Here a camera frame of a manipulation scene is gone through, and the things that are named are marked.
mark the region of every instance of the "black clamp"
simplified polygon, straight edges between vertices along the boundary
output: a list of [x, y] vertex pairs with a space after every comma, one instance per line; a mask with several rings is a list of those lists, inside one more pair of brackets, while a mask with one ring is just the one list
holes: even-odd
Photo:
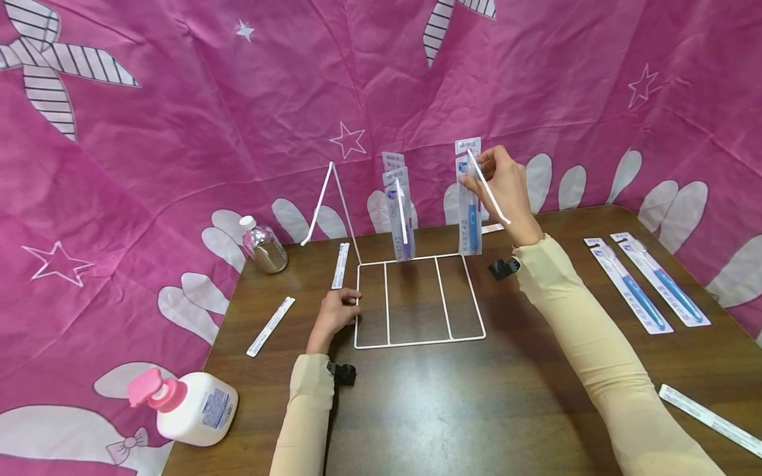
[[340, 366], [333, 362], [329, 362], [326, 367], [339, 385], [354, 385], [354, 380], [357, 377], [357, 369], [355, 369], [354, 366], [351, 366], [348, 363]]
[[495, 277], [495, 280], [504, 280], [513, 273], [516, 273], [521, 265], [516, 258], [511, 258], [508, 261], [497, 260], [493, 264], [489, 265], [489, 272]]

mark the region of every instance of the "person's left hand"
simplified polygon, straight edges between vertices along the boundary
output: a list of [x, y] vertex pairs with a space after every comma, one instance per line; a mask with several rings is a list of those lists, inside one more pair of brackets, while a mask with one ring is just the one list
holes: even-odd
[[361, 297], [359, 291], [349, 288], [329, 291], [325, 295], [315, 327], [309, 336], [306, 353], [328, 353], [334, 335], [345, 325], [353, 324], [360, 315], [357, 300]]

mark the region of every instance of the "beige sleeve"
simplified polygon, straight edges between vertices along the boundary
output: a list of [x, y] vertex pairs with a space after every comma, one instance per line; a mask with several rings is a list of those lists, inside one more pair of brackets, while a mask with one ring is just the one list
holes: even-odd
[[270, 467], [271, 476], [321, 476], [334, 378], [328, 356], [302, 355], [291, 373], [291, 392]]
[[627, 475], [723, 474], [672, 418], [640, 359], [548, 235], [516, 250], [517, 275], [609, 430]]

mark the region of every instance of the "wooden table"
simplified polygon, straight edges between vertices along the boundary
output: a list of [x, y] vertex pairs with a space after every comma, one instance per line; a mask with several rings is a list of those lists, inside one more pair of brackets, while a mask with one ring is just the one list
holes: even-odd
[[[571, 256], [657, 387], [667, 383], [762, 437], [762, 350], [634, 215], [601, 206], [542, 214], [539, 222]], [[624, 258], [675, 329], [657, 336], [645, 332], [582, 241], [606, 237], [612, 244], [608, 235], [624, 231], [645, 242], [709, 316], [711, 327], [685, 327]], [[418, 230], [416, 240], [419, 256], [456, 251], [454, 227]], [[238, 413], [220, 444], [176, 444], [164, 475], [268, 474], [286, 412], [291, 369], [330, 288], [342, 241], [348, 240], [288, 246], [290, 264], [274, 276], [261, 275], [253, 264], [244, 269], [206, 366], [238, 389]], [[388, 235], [358, 238], [357, 243], [366, 262], [393, 259]], [[482, 256], [467, 259], [485, 340], [355, 350], [350, 328], [337, 337], [333, 357], [357, 367], [357, 382], [338, 389], [325, 463], [328, 476], [620, 473], [603, 421], [548, 325], [519, 292], [515, 276], [498, 283], [487, 271], [493, 260], [510, 252], [505, 234], [499, 232], [485, 235]], [[618, 248], [617, 253], [623, 258]], [[419, 263], [388, 268], [393, 342], [439, 335], [444, 326], [434, 264]], [[468, 317], [474, 305], [463, 291], [463, 265], [440, 264], [453, 332], [467, 335], [473, 331]], [[355, 265], [350, 251], [348, 286], [355, 284]], [[386, 340], [383, 278], [370, 270], [362, 269], [360, 283], [361, 343]], [[286, 296], [295, 297], [296, 303], [260, 354], [250, 359], [245, 355], [248, 345]], [[463, 321], [454, 324], [459, 316]], [[758, 457], [667, 406], [727, 474], [762, 474]]]

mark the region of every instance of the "wire grid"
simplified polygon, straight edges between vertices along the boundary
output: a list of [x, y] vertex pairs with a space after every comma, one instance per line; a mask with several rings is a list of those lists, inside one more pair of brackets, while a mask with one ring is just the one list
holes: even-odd
[[[460, 253], [451, 253], [451, 254], [438, 254], [438, 255], [431, 255], [431, 256], [415, 257], [411, 259], [411, 261], [434, 260], [434, 265], [437, 268], [437, 280], [439, 281], [439, 291], [440, 291], [440, 295], [442, 296], [442, 308], [444, 309], [444, 319], [445, 319], [445, 322], [447, 323], [447, 335], [449, 336], [449, 338], [439, 339], [439, 340], [421, 340], [417, 342], [392, 343], [391, 332], [390, 332], [391, 327], [389, 325], [389, 281], [387, 279], [387, 274], [386, 274], [386, 265], [390, 263], [396, 263], [397, 261], [389, 260], [389, 261], [376, 261], [373, 263], [363, 263], [363, 260], [360, 258], [360, 249], [357, 246], [357, 239], [355, 238], [355, 235], [354, 235], [354, 229], [352, 228], [352, 220], [350, 219], [349, 211], [347, 210], [347, 202], [344, 199], [344, 191], [341, 189], [341, 181], [338, 178], [338, 171], [336, 170], [336, 166], [333, 162], [330, 162], [328, 164], [328, 171], [325, 174], [323, 187], [320, 190], [320, 197], [318, 198], [318, 204], [315, 207], [315, 211], [312, 213], [312, 222], [309, 225], [307, 236], [304, 238], [304, 240], [302, 240], [302, 243], [301, 243], [302, 246], [309, 243], [310, 239], [312, 239], [312, 233], [315, 231], [315, 224], [318, 219], [318, 212], [320, 210], [320, 206], [323, 204], [323, 197], [325, 196], [325, 190], [328, 187], [328, 182], [331, 179], [331, 171], [333, 171], [334, 178], [336, 179], [336, 186], [338, 188], [339, 197], [341, 198], [341, 205], [344, 206], [344, 214], [347, 216], [347, 224], [349, 225], [349, 232], [351, 233], [352, 242], [354, 243], [354, 252], [357, 255], [357, 262], [359, 263], [357, 265], [357, 290], [360, 289], [360, 268], [362, 268], [363, 266], [383, 265], [384, 296], [385, 296], [385, 303], [386, 303], [386, 343], [378, 344], [378, 345], [369, 345], [369, 346], [358, 346], [357, 335], [359, 334], [359, 330], [360, 330], [360, 319], [357, 319], [354, 322], [354, 348], [358, 350], [387, 349], [387, 348], [393, 348], [393, 347], [424, 346], [430, 343], [466, 342], [469, 340], [485, 339], [487, 337], [487, 331], [484, 328], [484, 320], [482, 320], [482, 312], [481, 310], [479, 310], [479, 303], [476, 301], [476, 294], [474, 293], [474, 286], [471, 281], [471, 274], [469, 272], [468, 264], [466, 263], [466, 257], [461, 255]], [[484, 177], [481, 174], [479, 175], [479, 178], [486, 185], [486, 181], [484, 180]], [[499, 210], [500, 207], [497, 206], [497, 203], [493, 201], [493, 204]], [[404, 223], [405, 216], [402, 210], [400, 210], [400, 218], [402, 222]], [[442, 275], [440, 274], [440, 271], [439, 271], [439, 259], [445, 258], [445, 257], [454, 257], [454, 256], [460, 256], [461, 260], [463, 260], [463, 269], [466, 271], [466, 277], [468, 278], [468, 281], [469, 281], [469, 288], [471, 289], [471, 297], [473, 298], [474, 307], [476, 308], [476, 315], [479, 317], [479, 325], [482, 328], [482, 335], [474, 336], [474, 337], [453, 337], [452, 327], [450, 326], [450, 315], [447, 312], [447, 302], [445, 301], [444, 288], [442, 287]]]

